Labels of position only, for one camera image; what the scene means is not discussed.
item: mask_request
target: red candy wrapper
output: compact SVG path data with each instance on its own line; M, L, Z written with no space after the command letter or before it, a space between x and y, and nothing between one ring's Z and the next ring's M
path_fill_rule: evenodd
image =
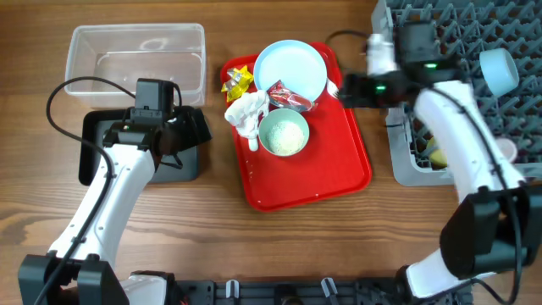
M279 108L288 108L297 112L308 111L314 103L285 87L282 81L277 81L268 89L270 102Z

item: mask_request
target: gray plastic crate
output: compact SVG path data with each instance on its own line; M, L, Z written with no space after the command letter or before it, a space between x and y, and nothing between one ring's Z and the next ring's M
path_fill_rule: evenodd
M374 33L391 38L393 27L409 20L430 20L442 54L457 54L473 81L480 112L495 136L513 140L516 167L527 177L542 178L542 0L440 1L379 0L371 22ZM479 54L498 47L514 58L520 83L503 97L485 84ZM428 128L404 108L386 117L394 176L404 186L453 184L446 169L436 169L422 154L431 139Z

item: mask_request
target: transparent container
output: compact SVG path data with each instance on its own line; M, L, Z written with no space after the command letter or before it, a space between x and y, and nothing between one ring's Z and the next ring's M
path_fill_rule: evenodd
M139 78L171 80L181 89L183 105L202 106L205 58L199 24L83 25L71 39L66 80L97 76L133 93ZM65 90L92 108L134 106L132 97L98 81L78 81Z

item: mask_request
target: light blue plate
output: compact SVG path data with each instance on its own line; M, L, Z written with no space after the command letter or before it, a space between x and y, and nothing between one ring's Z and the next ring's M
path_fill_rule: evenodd
M257 89L267 90L278 80L286 88L314 102L325 88L328 71L322 56L305 42L276 42L263 50L254 64Z

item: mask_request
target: bowl of white rice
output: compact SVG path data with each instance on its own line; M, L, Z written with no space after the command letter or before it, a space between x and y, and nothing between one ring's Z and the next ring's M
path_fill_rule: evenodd
M300 152L307 144L308 124L294 110L276 109L260 122L258 137L268 152L279 157L289 157Z

